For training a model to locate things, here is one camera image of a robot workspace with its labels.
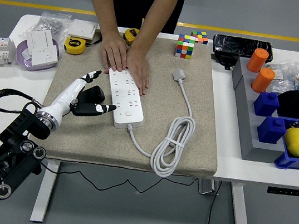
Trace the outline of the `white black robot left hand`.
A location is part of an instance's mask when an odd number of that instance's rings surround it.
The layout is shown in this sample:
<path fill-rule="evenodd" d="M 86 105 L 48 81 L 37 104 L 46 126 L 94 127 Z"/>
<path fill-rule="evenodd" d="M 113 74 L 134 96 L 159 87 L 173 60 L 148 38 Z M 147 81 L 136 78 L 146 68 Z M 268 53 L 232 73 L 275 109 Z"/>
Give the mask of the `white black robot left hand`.
<path fill-rule="evenodd" d="M 76 116 L 98 116 L 117 109 L 115 105 L 102 105 L 104 95 L 100 87 L 84 90 L 86 84 L 97 79 L 100 74 L 101 71 L 92 71 L 76 79 L 50 106 L 40 109 L 36 116 L 52 121 L 58 126 L 62 117 L 69 112 Z"/>

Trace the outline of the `person's left hand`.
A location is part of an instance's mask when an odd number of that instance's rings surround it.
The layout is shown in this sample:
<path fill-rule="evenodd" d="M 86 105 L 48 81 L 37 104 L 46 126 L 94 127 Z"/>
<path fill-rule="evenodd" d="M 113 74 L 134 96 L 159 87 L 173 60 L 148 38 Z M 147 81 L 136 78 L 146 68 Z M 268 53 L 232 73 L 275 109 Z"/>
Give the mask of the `person's left hand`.
<path fill-rule="evenodd" d="M 131 48 L 127 53 L 126 64 L 132 73 L 139 94 L 141 96 L 145 95 L 150 82 L 149 63 L 146 55 L 139 50 Z"/>

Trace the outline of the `person's right hand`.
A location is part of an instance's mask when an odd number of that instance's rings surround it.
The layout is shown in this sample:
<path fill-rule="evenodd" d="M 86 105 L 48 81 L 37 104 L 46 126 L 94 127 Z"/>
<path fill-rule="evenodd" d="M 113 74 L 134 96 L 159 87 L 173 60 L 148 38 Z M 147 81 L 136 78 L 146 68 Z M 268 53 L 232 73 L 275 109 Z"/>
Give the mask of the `person's right hand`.
<path fill-rule="evenodd" d="M 118 31 L 102 31 L 101 56 L 105 66 L 105 73 L 109 70 L 122 71 L 126 69 L 127 45 Z"/>

